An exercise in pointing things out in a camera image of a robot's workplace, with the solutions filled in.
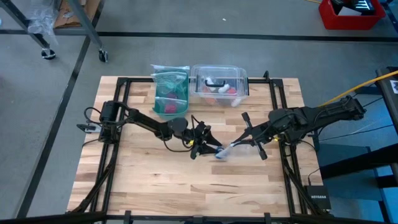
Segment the yellow cable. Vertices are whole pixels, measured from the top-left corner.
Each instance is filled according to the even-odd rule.
[[[351,88],[351,89],[345,91],[344,93],[342,93],[342,94],[340,94],[340,95],[334,97],[333,99],[327,101],[326,103],[322,104],[321,106],[328,105],[329,103],[331,103],[331,102],[333,102],[333,101],[335,101],[335,100],[340,99],[341,97],[347,95],[348,93],[351,93],[352,91],[355,91],[355,90],[361,88],[362,86],[365,86],[365,85],[370,84],[370,83],[374,83],[374,82],[376,82],[376,81],[379,81],[379,80],[382,80],[382,79],[384,79],[384,78],[388,78],[388,77],[391,77],[391,76],[397,75],[397,74],[398,74],[398,71],[395,71],[395,72],[391,72],[391,73],[382,75],[382,76],[377,77],[377,78],[373,78],[372,80],[366,81],[366,82],[364,82],[364,83],[362,83],[362,84],[360,84],[360,85],[357,85],[357,86],[354,87],[354,88]]]
[[[321,4],[321,2],[318,2],[318,1],[315,1],[315,0],[306,0],[306,1],[310,1],[310,2]]]

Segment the cart wheel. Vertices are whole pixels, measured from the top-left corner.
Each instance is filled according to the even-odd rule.
[[[108,62],[108,52],[106,50],[99,50],[99,60],[102,62]]]
[[[46,59],[46,60],[53,60],[55,58],[55,52],[51,49],[44,49],[42,50],[42,58]]]

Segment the black device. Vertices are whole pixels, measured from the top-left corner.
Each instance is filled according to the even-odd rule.
[[[357,99],[351,96],[342,98],[339,102],[325,106],[309,108],[277,109],[268,114],[269,121],[255,127],[250,122],[249,115],[242,114],[247,128],[244,133],[233,142],[233,144],[250,144],[257,146],[261,159],[267,159],[267,154],[262,144],[267,144],[273,139],[287,145],[297,145],[300,140],[319,128],[341,120],[359,120],[364,117],[366,110]]]
[[[304,186],[310,198],[319,206],[320,209],[331,209],[328,189],[325,186]]]
[[[126,119],[116,121],[121,108],[128,114]],[[162,141],[168,141],[174,136],[181,139],[185,144],[193,142],[190,148],[191,159],[195,159],[197,154],[215,154],[216,149],[208,146],[208,144],[214,146],[222,146],[222,144],[211,135],[211,126],[205,125],[203,121],[197,121],[195,127],[193,120],[196,119],[192,116],[192,129],[188,129],[188,121],[185,118],[174,118],[168,122],[161,123],[140,113],[137,109],[128,107],[125,103],[106,101],[99,116],[102,129],[98,140],[114,144],[116,142],[117,129],[129,123],[152,131],[155,137]]]

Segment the cardboard box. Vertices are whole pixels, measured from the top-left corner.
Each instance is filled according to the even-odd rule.
[[[90,21],[93,20],[95,12],[100,4],[101,0],[80,0],[80,4],[86,12],[87,17]],[[74,15],[72,9],[68,4],[68,0],[62,0],[59,8],[57,20],[55,21],[54,28],[62,27],[80,27],[80,21],[76,15]]]

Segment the plastic bag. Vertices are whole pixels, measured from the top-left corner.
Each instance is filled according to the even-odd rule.
[[[187,74],[183,72],[164,72],[152,74],[151,77],[156,82],[157,91],[162,95],[166,95],[171,91],[175,91],[187,79]]]
[[[188,100],[189,66],[152,65],[152,67],[155,70],[151,76],[156,83],[156,96]]]
[[[176,72],[176,70],[182,70],[180,72],[189,73],[189,66],[181,66],[181,67],[168,67],[163,65],[151,65],[155,69],[155,73],[163,73],[163,72]]]
[[[57,0],[31,0],[30,9],[27,14],[30,20],[27,28],[28,32],[49,35],[58,44],[53,30],[55,20],[58,16],[58,11],[55,10],[55,6],[58,5],[57,3]]]
[[[187,110],[187,101],[164,97],[155,97],[155,104],[159,104],[157,113],[175,114]]]

